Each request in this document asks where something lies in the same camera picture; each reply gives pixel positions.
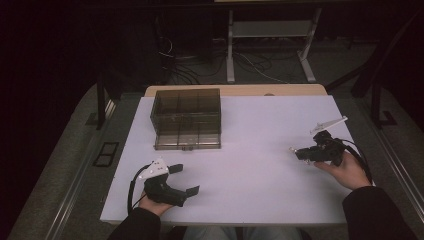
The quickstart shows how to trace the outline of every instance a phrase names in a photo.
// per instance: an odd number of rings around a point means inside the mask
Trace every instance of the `metal frame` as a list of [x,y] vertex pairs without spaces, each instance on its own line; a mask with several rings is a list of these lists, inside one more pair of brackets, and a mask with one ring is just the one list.
[[86,169],[88,166],[91,165],[92,159],[95,158],[96,152],[98,152],[100,142],[106,132],[107,125],[109,124],[109,119],[113,115],[113,112],[116,108],[116,105],[109,101],[107,104],[107,107],[103,112],[105,113],[105,127],[101,129],[100,131],[95,131],[93,137],[91,138],[88,146],[87,151],[85,152],[83,156],[83,160],[81,162],[80,167],[78,168],[78,171],[72,180],[72,183],[70,187],[68,188],[68,191],[62,201],[62,203],[59,206],[59,210],[57,211],[57,214],[53,220],[52,225],[50,226],[50,229],[45,237],[45,239],[60,239],[60,235],[62,234],[63,229],[65,228],[65,224],[71,215],[72,209],[74,207],[74,204],[77,200],[78,194],[80,193],[82,189],[82,181],[84,179],[84,174],[86,172]]
[[386,159],[389,163],[390,167],[392,168],[393,172],[396,175],[396,178],[398,179],[402,189],[405,191],[406,196],[409,198],[412,206],[414,207],[415,211],[418,214],[418,217],[420,220],[424,223],[424,196],[421,193],[420,189],[415,185],[414,181],[412,180],[411,176],[409,175],[406,168],[403,166],[402,161],[397,156],[396,152],[394,151],[393,147],[391,146],[389,140],[387,139],[386,135],[384,134],[384,131],[378,127],[375,126],[374,119],[368,114],[369,109],[366,106],[365,100],[359,100],[359,109],[361,110],[363,116],[365,119],[367,119],[369,127],[374,132],[375,136],[377,137],[380,146],[384,149],[384,152],[386,153]]
[[[238,33],[235,34],[235,29],[234,29],[234,19],[233,19],[233,10],[229,10],[229,19],[228,19],[228,45],[227,45],[227,58],[226,58],[226,62],[227,62],[227,82],[228,83],[235,83],[235,76],[234,76],[234,61],[233,61],[233,38],[234,37],[293,37],[293,36],[306,36],[306,41],[305,41],[305,46],[303,47],[302,50],[298,51],[298,57],[299,57],[299,62],[302,65],[303,71],[306,75],[306,79],[308,80],[309,83],[316,83],[316,79],[314,76],[314,73],[312,72],[312,68],[309,65],[308,62],[308,53],[309,53],[309,49],[311,48],[311,44],[314,38],[314,34],[316,31],[316,28],[318,26],[318,21],[319,21],[319,17],[321,15],[321,8],[316,8],[315,9],[315,13],[314,16],[312,18],[311,21],[281,21],[281,23],[286,23],[287,27],[289,28],[290,25],[292,25],[295,28],[298,28],[298,25],[302,25],[305,24],[305,22],[309,23],[309,30],[307,31],[306,34],[302,34],[301,32],[298,33],[284,33],[282,30],[281,33],[278,33],[278,31],[273,30],[273,33],[254,33],[254,35],[252,35],[252,33]],[[271,25],[269,24],[269,22],[254,22],[254,25],[258,25],[258,26],[263,26],[263,27],[270,27]]]

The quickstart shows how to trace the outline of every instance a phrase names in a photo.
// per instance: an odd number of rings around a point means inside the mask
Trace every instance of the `dark tinted plastic box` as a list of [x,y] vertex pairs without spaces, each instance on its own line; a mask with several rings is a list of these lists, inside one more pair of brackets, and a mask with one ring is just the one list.
[[150,118],[156,150],[221,148],[219,89],[157,91]]

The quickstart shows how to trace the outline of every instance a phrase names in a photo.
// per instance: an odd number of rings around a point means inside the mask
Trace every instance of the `white table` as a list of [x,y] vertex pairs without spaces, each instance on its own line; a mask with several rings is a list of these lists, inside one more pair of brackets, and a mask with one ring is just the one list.
[[[170,225],[315,225],[345,223],[341,202],[350,192],[302,161],[289,147],[315,145],[309,130],[341,118],[331,96],[221,97],[222,149],[155,151],[150,121],[153,97],[141,99],[100,219],[127,216],[129,183],[142,166],[162,157],[184,170],[167,183],[179,190],[200,185],[184,207],[162,216]],[[352,140],[341,123],[333,137]],[[143,182],[134,192],[139,198]]]

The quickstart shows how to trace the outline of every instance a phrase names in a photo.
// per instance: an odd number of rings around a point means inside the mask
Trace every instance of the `dark sleeve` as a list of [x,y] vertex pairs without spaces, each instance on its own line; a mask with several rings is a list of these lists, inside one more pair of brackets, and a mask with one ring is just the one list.
[[135,208],[112,232],[109,240],[159,240],[160,218],[143,208]]
[[417,239],[386,192],[378,187],[354,190],[343,201],[350,240]]

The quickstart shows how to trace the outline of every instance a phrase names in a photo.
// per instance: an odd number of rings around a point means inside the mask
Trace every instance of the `person's right hand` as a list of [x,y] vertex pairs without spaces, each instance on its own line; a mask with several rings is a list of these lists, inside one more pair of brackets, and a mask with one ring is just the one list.
[[142,197],[140,203],[138,204],[138,207],[149,210],[150,212],[158,215],[158,217],[162,216],[162,214],[164,214],[168,209],[173,207],[172,205],[166,203],[157,203],[153,200],[150,200],[149,197],[147,197],[146,192],[144,191],[141,196]]
[[342,186],[351,190],[371,186],[358,160],[348,152],[343,153],[343,161],[338,167],[325,162],[315,162],[314,165],[330,173]]

